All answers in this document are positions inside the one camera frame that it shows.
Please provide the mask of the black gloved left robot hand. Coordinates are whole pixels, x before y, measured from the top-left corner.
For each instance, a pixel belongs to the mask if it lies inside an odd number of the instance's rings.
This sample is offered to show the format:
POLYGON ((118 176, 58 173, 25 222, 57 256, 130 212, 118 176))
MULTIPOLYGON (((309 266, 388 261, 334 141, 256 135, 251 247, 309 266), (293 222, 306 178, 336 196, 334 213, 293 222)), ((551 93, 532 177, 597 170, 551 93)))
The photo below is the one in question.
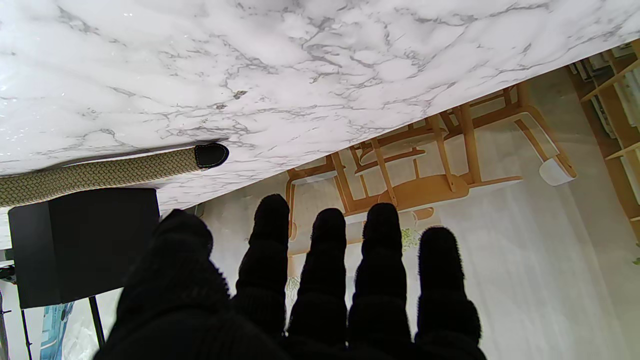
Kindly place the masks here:
POLYGON ((407 315, 407 273, 397 209, 366 215, 354 294, 346 305, 346 221, 318 213, 289 320, 290 208, 280 194, 254 213, 235 294, 210 260, 214 239, 197 216, 174 209, 130 272, 96 360, 484 360, 482 326, 466 294, 455 235, 420 238, 417 331, 407 315))

